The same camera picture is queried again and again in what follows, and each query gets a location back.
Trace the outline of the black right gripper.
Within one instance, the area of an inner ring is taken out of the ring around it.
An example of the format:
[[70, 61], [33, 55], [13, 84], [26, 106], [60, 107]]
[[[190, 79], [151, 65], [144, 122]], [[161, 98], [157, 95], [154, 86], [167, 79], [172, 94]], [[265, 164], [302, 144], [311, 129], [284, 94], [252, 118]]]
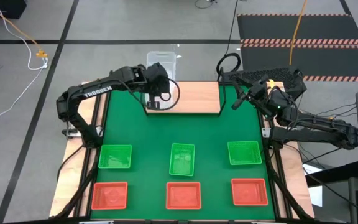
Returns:
[[233, 110], [237, 110], [243, 102], [248, 101], [254, 108], [261, 112], [265, 118], [273, 118], [293, 104], [292, 97], [279, 88], [271, 89], [270, 93], [264, 90], [256, 95], [248, 93], [247, 96], [243, 95], [244, 89], [242, 86], [249, 88], [251, 86], [249, 80], [234, 80], [232, 84], [236, 94], [239, 95], [231, 106]]

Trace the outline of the white paper sheet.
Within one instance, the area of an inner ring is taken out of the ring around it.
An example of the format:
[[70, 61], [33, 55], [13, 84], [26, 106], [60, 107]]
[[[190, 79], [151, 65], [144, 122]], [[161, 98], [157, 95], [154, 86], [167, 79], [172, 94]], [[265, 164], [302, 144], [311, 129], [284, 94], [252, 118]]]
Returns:
[[[314, 174], [316, 172], [322, 171], [322, 169], [308, 165], [303, 164], [304, 173], [306, 174]], [[323, 206], [323, 188], [322, 186], [316, 186], [316, 187], [308, 187], [308, 191], [311, 198], [311, 203], [315, 206], [322, 207]]]

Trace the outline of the black-framed wooden shelf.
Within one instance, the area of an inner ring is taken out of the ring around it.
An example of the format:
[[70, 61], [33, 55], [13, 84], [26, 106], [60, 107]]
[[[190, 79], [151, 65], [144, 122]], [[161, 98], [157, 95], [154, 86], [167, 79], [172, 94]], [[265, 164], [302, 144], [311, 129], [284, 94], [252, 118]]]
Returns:
[[202, 81], [170, 81], [171, 100], [160, 103], [161, 108], [175, 106], [169, 110], [149, 110], [144, 106], [140, 111], [145, 115], [150, 114], [219, 114], [221, 112], [221, 99], [219, 83]]

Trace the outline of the black board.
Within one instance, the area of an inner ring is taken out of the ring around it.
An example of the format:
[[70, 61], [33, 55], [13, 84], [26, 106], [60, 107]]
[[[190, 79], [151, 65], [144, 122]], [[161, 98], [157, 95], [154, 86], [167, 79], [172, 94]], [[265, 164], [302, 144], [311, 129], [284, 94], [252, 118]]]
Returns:
[[351, 177], [358, 178], [358, 161], [340, 167], [315, 172], [313, 174], [307, 174], [305, 176], [307, 186], [309, 187], [319, 185], [318, 181], [328, 184], [332, 182], [345, 181]]

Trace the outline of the green mesh plastic basket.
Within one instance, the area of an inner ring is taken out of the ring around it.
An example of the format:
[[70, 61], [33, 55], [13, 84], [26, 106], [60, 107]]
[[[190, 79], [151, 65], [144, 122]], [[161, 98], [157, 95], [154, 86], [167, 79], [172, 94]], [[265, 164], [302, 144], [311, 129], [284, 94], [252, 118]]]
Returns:
[[261, 164], [259, 143], [257, 141], [233, 141], [227, 143], [230, 165]]
[[169, 174], [193, 177], [195, 169], [195, 145], [173, 143], [170, 154]]
[[129, 169], [131, 167], [131, 145], [103, 145], [99, 155], [99, 169]]

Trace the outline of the black aluminium table frame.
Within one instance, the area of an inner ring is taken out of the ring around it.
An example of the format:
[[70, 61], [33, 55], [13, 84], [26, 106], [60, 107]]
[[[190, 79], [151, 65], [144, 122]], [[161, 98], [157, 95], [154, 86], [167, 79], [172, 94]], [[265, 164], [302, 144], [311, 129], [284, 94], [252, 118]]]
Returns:
[[[303, 224], [304, 221], [291, 218], [295, 216], [295, 211], [290, 207], [288, 199], [280, 191], [278, 185], [273, 183], [273, 201], [276, 203], [275, 218], [273, 220], [91, 220], [89, 211], [85, 209], [81, 215], [70, 215], [58, 217], [57, 210], [63, 208], [64, 202], [70, 193], [76, 200], [73, 206], [82, 209], [91, 204], [93, 193], [93, 182], [96, 180], [97, 171], [92, 170], [92, 166], [97, 165], [99, 149], [87, 147], [84, 153], [74, 157], [74, 161], [64, 168], [63, 174], [57, 180], [49, 219], [44, 220], [43, 224]], [[292, 142], [285, 145], [283, 149], [274, 154], [272, 166], [278, 172], [278, 176], [284, 185], [290, 184], [289, 191], [294, 193], [295, 200], [305, 212], [314, 215], [311, 206], [310, 195], [307, 192], [306, 178], [303, 176], [303, 165], [298, 145]]]

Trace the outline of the black hazard-striped floor mat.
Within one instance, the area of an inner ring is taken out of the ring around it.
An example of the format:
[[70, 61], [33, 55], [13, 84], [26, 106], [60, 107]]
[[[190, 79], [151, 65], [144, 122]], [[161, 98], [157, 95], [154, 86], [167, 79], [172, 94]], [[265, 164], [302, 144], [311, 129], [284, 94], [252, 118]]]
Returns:
[[307, 81], [358, 82], [358, 27], [349, 14], [238, 14], [245, 69], [294, 66]]

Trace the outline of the black perforated computer case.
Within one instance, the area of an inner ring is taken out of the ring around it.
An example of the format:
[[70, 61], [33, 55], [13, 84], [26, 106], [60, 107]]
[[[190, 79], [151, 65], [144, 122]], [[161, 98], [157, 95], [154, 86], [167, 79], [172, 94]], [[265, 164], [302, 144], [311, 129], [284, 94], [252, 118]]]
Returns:
[[303, 81], [304, 75], [295, 67], [282, 68], [266, 68], [262, 70], [242, 70], [234, 72], [224, 72], [223, 77], [226, 82], [239, 82], [245, 80], [246, 83], [253, 83], [261, 80], [264, 76], [268, 76], [275, 82], [282, 82], [285, 91], [294, 99], [297, 99], [306, 90], [306, 85]]

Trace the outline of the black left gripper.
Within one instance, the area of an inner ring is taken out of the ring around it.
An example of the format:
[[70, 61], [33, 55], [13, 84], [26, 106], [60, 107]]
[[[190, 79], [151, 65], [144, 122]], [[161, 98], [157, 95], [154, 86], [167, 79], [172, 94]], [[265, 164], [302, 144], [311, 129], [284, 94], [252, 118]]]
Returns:
[[160, 109], [159, 100], [153, 96], [161, 96], [162, 93], [170, 92], [170, 80], [166, 69], [160, 63], [154, 63], [147, 68], [142, 69], [142, 75], [146, 84], [141, 88], [141, 93], [147, 93], [149, 99], [147, 100], [148, 109]]

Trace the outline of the black equipment case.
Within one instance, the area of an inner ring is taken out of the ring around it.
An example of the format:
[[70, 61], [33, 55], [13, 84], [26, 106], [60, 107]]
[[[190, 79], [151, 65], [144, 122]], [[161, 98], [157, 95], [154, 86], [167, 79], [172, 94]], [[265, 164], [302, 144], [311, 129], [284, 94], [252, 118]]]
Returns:
[[8, 19], [19, 19], [27, 7], [27, 0], [0, 0], [0, 10]]

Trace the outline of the red mesh plastic basket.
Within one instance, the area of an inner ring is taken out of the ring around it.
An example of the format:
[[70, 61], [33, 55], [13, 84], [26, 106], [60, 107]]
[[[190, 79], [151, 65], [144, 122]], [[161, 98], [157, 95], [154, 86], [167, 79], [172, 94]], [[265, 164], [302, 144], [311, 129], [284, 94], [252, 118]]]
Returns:
[[235, 206], [267, 206], [269, 200], [264, 179], [236, 178], [231, 180]]
[[200, 210], [201, 184], [199, 182], [167, 182], [167, 210]]
[[94, 184], [92, 210], [123, 210], [127, 207], [127, 182], [97, 182]]

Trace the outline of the green table mat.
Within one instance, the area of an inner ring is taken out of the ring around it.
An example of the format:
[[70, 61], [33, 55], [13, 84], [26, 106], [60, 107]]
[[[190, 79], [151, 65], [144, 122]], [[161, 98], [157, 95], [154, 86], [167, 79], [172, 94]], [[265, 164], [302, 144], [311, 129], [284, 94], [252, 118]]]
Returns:
[[[93, 219], [148, 220], [272, 220], [273, 205], [238, 207], [232, 201], [233, 178], [268, 177], [265, 164], [233, 166], [227, 144], [261, 141], [259, 117], [248, 103], [233, 110], [236, 92], [226, 89], [221, 114], [145, 114], [126, 91], [111, 94], [105, 125], [105, 144], [132, 146], [128, 169], [101, 169], [100, 182], [127, 182], [127, 206], [123, 210], [95, 210]], [[185, 176], [169, 173], [174, 143], [195, 146], [195, 173], [189, 178], [201, 184], [199, 210], [166, 208], [168, 182], [184, 182]]]

